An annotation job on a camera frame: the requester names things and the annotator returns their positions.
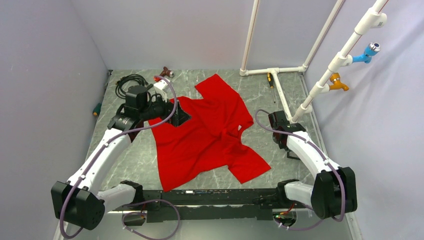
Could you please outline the red t-shirt garment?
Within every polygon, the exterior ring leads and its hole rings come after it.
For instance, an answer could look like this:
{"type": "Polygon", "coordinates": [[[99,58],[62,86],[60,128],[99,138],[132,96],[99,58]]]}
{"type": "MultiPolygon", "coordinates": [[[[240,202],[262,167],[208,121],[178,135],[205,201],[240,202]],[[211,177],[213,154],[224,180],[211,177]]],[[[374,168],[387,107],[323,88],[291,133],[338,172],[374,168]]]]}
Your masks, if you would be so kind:
{"type": "Polygon", "coordinates": [[[217,74],[195,89],[200,99],[178,98],[188,121],[178,127],[159,118],[149,121],[162,189],[171,191],[223,166],[242,184],[269,171],[268,163],[242,143],[243,132],[254,121],[241,96],[217,74]]]}

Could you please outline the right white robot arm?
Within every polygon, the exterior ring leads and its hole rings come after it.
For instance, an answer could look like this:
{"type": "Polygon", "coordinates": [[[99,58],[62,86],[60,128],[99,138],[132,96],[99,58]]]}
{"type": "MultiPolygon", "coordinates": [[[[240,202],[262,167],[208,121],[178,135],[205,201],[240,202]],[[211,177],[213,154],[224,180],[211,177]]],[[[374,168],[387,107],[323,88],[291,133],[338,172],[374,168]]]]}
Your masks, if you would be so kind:
{"type": "Polygon", "coordinates": [[[284,111],[268,114],[272,139],[280,149],[294,153],[314,178],[312,185],[297,179],[279,182],[275,200],[287,208],[293,202],[311,207],[320,219],[334,218],[358,208],[356,176],[325,155],[299,123],[290,123],[284,111]]]}

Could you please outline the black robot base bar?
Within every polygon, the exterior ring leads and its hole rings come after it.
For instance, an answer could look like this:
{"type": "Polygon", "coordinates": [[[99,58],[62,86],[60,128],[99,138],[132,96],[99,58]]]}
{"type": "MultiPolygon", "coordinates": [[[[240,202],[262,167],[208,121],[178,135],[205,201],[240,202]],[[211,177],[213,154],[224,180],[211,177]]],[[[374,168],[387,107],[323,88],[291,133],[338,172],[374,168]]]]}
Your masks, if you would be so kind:
{"type": "Polygon", "coordinates": [[[138,212],[147,223],[176,220],[254,219],[271,221],[281,212],[303,208],[283,200],[275,188],[145,190],[140,205],[123,205],[117,211],[138,212]]]}

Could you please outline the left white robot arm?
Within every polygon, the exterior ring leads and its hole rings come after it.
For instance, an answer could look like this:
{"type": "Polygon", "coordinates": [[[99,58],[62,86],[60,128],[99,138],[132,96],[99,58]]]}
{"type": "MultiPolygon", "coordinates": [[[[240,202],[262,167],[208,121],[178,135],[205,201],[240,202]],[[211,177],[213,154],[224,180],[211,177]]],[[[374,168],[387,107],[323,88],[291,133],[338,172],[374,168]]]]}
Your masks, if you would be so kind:
{"type": "Polygon", "coordinates": [[[139,132],[165,123],[179,127],[189,119],[172,86],[163,90],[155,84],[154,89],[155,94],[151,94],[145,86],[131,86],[88,159],[67,181],[57,181],[52,186],[54,213],[64,238],[75,237],[66,232],[66,223],[78,226],[78,233],[83,229],[93,230],[106,213],[121,206],[137,210],[146,201],[143,186],[133,181],[124,180],[108,190],[100,187],[117,158],[139,132]],[[144,125],[154,119],[159,122],[144,125]]]}

